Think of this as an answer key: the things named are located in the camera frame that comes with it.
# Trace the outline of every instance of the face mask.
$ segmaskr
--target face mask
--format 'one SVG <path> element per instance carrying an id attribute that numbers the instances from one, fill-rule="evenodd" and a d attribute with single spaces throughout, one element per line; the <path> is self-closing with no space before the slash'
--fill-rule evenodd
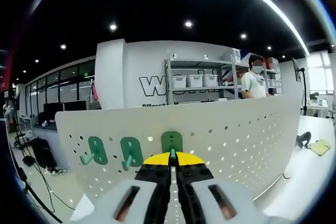
<path id="1" fill-rule="evenodd" d="M 263 67 L 262 66 L 253 66 L 253 71 L 255 73 L 261 73 L 263 70 Z"/>

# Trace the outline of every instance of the computer monitor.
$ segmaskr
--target computer monitor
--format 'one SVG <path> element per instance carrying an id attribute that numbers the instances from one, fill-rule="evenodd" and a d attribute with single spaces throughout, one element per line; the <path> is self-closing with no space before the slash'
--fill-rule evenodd
<path id="1" fill-rule="evenodd" d="M 45 103 L 43 105 L 43 108 L 46 120 L 55 120 L 56 112 L 63 111 L 63 106 L 59 102 Z"/>
<path id="2" fill-rule="evenodd" d="M 65 102 L 64 111 L 86 110 L 86 101 Z"/>
<path id="3" fill-rule="evenodd" d="M 299 67 L 298 67 L 298 62 L 292 58 L 293 61 L 293 65 L 294 65 L 294 72 L 295 72 L 295 79 L 296 81 L 301 82 L 301 77 L 300 77 L 300 71 L 299 71 Z"/>

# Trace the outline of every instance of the black ceiling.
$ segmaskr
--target black ceiling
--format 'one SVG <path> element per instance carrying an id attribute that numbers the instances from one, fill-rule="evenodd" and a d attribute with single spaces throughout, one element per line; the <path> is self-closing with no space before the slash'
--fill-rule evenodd
<path id="1" fill-rule="evenodd" d="M 326 36 L 303 0 L 272 0 L 305 42 Z M 186 29 L 186 19 L 194 22 Z M 281 59 L 303 57 L 285 23 L 261 0 L 43 0 L 27 20 L 14 55 L 12 80 L 31 79 L 68 62 L 93 56 L 97 43 L 187 40 L 246 49 Z M 118 29 L 109 30 L 116 22 Z M 239 34 L 245 32 L 243 41 Z M 60 50 L 60 44 L 67 50 Z M 272 45 L 272 52 L 267 46 Z M 326 42 L 309 50 L 327 49 Z"/>

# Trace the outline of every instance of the yellow object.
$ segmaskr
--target yellow object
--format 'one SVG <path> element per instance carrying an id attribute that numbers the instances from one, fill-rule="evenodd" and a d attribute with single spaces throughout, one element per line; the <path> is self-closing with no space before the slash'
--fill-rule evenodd
<path id="1" fill-rule="evenodd" d="M 196 165 L 196 164 L 204 164 L 204 161 L 192 154 L 187 154 L 183 152 L 176 152 L 178 157 L 178 165 Z"/>
<path id="2" fill-rule="evenodd" d="M 330 143 L 328 143 L 325 139 L 317 140 L 315 143 L 310 145 L 310 149 L 319 156 L 325 154 L 330 148 Z"/>
<path id="3" fill-rule="evenodd" d="M 170 153 L 162 153 L 147 158 L 144 165 L 168 165 Z"/>

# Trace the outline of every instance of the white pillar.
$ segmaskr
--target white pillar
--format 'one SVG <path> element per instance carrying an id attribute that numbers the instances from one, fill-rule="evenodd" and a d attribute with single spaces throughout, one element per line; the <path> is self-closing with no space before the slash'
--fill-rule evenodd
<path id="1" fill-rule="evenodd" d="M 95 87 L 103 110 L 123 109 L 125 40 L 99 43 L 94 68 Z"/>

